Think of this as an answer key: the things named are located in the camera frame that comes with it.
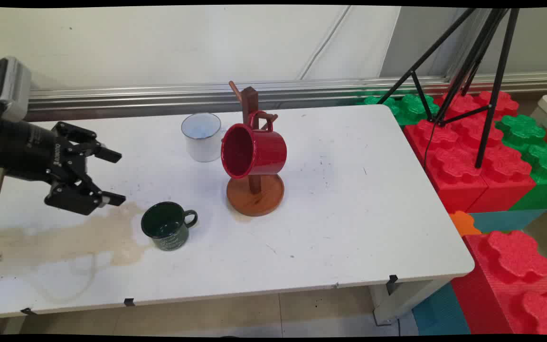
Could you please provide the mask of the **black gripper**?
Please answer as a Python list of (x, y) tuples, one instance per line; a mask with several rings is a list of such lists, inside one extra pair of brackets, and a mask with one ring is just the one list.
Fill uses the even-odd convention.
[(44, 203), (51, 207), (88, 216), (97, 208), (126, 201), (124, 195), (83, 182), (88, 180), (89, 156), (112, 163), (122, 158), (98, 141), (94, 131), (71, 123), (58, 122), (47, 130), (25, 121), (0, 121), (0, 169), (7, 177), (48, 183)]

